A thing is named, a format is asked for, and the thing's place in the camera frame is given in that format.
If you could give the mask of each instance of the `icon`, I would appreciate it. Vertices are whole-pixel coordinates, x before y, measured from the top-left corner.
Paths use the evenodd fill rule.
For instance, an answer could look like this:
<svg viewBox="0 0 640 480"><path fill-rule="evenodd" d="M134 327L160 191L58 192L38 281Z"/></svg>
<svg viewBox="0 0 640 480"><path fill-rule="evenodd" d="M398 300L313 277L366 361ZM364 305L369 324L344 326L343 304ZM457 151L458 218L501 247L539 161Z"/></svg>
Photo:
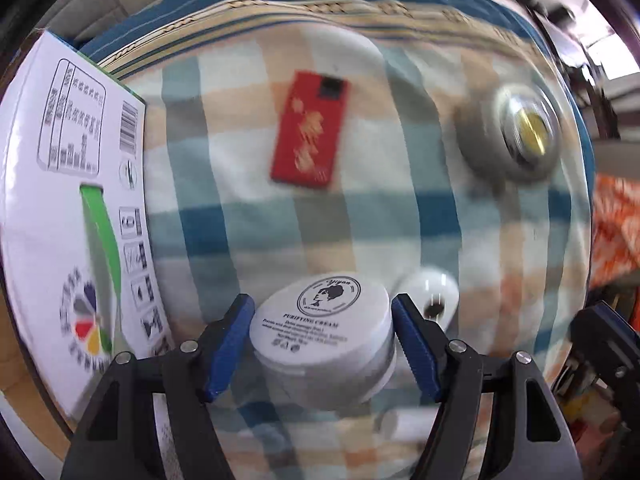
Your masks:
<svg viewBox="0 0 640 480"><path fill-rule="evenodd" d="M133 301L138 310L142 310L154 300L154 290L151 287L151 278L142 276L131 282L131 291L133 292Z"/></svg>
<svg viewBox="0 0 640 480"><path fill-rule="evenodd" d="M155 339L162 332L162 321L156 306L142 317L142 327L147 339Z"/></svg>
<svg viewBox="0 0 640 480"><path fill-rule="evenodd" d="M331 276L309 285L298 297L298 310L311 317L333 316L360 297L360 283L351 276Z"/></svg>
<svg viewBox="0 0 640 480"><path fill-rule="evenodd" d="M145 245L142 242L124 244L123 250L124 263L129 274L146 269Z"/></svg>
<svg viewBox="0 0 640 480"><path fill-rule="evenodd" d="M90 356L97 356L101 352L108 355L111 352L111 339L105 330L105 320L98 310L95 285L86 282L82 289L80 283L76 285L73 302L76 315L74 333L78 340L84 343L84 348Z"/></svg>
<svg viewBox="0 0 640 480"><path fill-rule="evenodd" d="M136 189L136 183L138 182L138 173L136 172L136 165L132 160L125 159L120 163L120 183L124 189Z"/></svg>
<svg viewBox="0 0 640 480"><path fill-rule="evenodd" d="M140 222L139 208L120 208L120 234L123 238L135 238L142 234L142 223Z"/></svg>
<svg viewBox="0 0 640 480"><path fill-rule="evenodd" d="M171 344L166 336L162 336L162 339L154 346L153 352L155 356L166 354L171 350Z"/></svg>

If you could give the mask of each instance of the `cardboard box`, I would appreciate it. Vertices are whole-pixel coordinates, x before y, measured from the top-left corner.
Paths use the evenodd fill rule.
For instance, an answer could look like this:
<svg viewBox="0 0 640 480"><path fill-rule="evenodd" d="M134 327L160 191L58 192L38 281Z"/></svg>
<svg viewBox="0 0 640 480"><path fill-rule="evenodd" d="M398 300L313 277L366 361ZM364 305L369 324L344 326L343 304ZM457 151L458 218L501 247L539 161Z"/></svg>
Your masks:
<svg viewBox="0 0 640 480"><path fill-rule="evenodd" d="M172 346L143 196L145 105L49 32L0 103L0 246L20 337L79 418L113 356Z"/></svg>

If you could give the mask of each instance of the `jar lid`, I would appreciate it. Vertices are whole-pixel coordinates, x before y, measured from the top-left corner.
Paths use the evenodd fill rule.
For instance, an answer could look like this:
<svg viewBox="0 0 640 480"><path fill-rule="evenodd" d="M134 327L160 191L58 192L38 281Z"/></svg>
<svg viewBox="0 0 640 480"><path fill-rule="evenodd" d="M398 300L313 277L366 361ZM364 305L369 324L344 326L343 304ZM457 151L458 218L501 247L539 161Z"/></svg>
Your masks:
<svg viewBox="0 0 640 480"><path fill-rule="evenodd" d="M257 309L249 336L258 360L279 373L342 375L371 361L391 325L381 283L335 272L273 294Z"/></svg>

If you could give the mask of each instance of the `plaid blanket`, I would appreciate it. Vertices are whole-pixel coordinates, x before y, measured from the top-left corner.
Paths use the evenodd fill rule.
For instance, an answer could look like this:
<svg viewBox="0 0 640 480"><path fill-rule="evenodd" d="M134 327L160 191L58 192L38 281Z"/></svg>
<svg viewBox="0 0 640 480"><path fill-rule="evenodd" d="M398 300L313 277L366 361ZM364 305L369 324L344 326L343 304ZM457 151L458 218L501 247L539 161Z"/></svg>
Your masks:
<svg viewBox="0 0 640 480"><path fill-rule="evenodd" d="M393 293L436 265L460 284L449 336L479 352L526 350L555 378L586 291L593 161L530 25L489 0L204 1L94 52L148 105L148 228L176 340L238 292L260 304L303 276L353 270ZM327 191L269 179L296 70L351 83ZM560 103L561 163L548 184L492 194L462 159L452 114L471 90L515 75ZM383 479L407 478L421 448L383 441L375 418L419 403L415 381L397 376L352 410L306 412L247 348L209 411L238 479ZM470 476L489 413L483 399Z"/></svg>

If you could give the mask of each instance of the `barcode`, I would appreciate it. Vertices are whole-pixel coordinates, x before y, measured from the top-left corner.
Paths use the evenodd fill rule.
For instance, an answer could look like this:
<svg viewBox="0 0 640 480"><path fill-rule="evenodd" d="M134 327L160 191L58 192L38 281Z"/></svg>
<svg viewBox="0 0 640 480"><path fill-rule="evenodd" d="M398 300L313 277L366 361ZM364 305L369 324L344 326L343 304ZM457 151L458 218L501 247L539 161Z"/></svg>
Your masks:
<svg viewBox="0 0 640 480"><path fill-rule="evenodd" d="M138 127L138 110L122 102L122 117L120 118L120 149L123 152L136 154L136 129Z"/></svg>

